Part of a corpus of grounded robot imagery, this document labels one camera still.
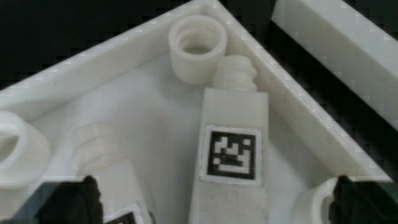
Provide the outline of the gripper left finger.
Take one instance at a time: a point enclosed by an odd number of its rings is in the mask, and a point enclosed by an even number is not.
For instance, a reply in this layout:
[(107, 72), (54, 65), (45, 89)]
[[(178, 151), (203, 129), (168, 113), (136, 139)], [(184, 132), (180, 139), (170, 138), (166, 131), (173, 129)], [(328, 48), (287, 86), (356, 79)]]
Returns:
[(40, 224), (104, 224), (104, 204), (99, 181), (63, 182), (36, 213)]

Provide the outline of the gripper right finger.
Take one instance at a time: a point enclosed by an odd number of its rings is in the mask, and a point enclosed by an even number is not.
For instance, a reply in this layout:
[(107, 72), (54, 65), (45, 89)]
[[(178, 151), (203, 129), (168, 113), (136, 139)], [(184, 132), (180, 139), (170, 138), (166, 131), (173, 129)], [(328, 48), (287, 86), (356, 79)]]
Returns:
[(398, 183), (338, 178), (331, 224), (398, 224)]

